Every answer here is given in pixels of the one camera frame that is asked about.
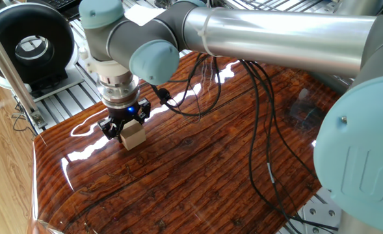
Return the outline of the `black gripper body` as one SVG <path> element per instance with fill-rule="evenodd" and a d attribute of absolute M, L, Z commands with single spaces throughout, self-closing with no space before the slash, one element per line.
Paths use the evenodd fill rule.
<path fill-rule="evenodd" d="M 109 103 L 107 105 L 109 111 L 109 123 L 120 125 L 121 122 L 130 122 L 131 120 L 136 120 L 141 123 L 139 118 L 140 105 L 138 101 L 135 101 L 133 104 L 121 107 L 115 103 Z"/>

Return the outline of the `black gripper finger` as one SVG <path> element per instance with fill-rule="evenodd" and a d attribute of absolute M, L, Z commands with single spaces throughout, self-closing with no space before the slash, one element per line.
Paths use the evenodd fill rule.
<path fill-rule="evenodd" d="M 135 114 L 133 118 L 140 124 L 143 124 L 150 117 L 151 103 L 143 98 L 137 101 L 135 105 Z"/>
<path fill-rule="evenodd" d="M 102 130 L 103 134 L 112 140 L 116 138 L 119 142 L 122 142 L 121 132 L 125 125 L 125 120 L 116 118 L 107 118 L 98 121 L 98 126 Z"/>

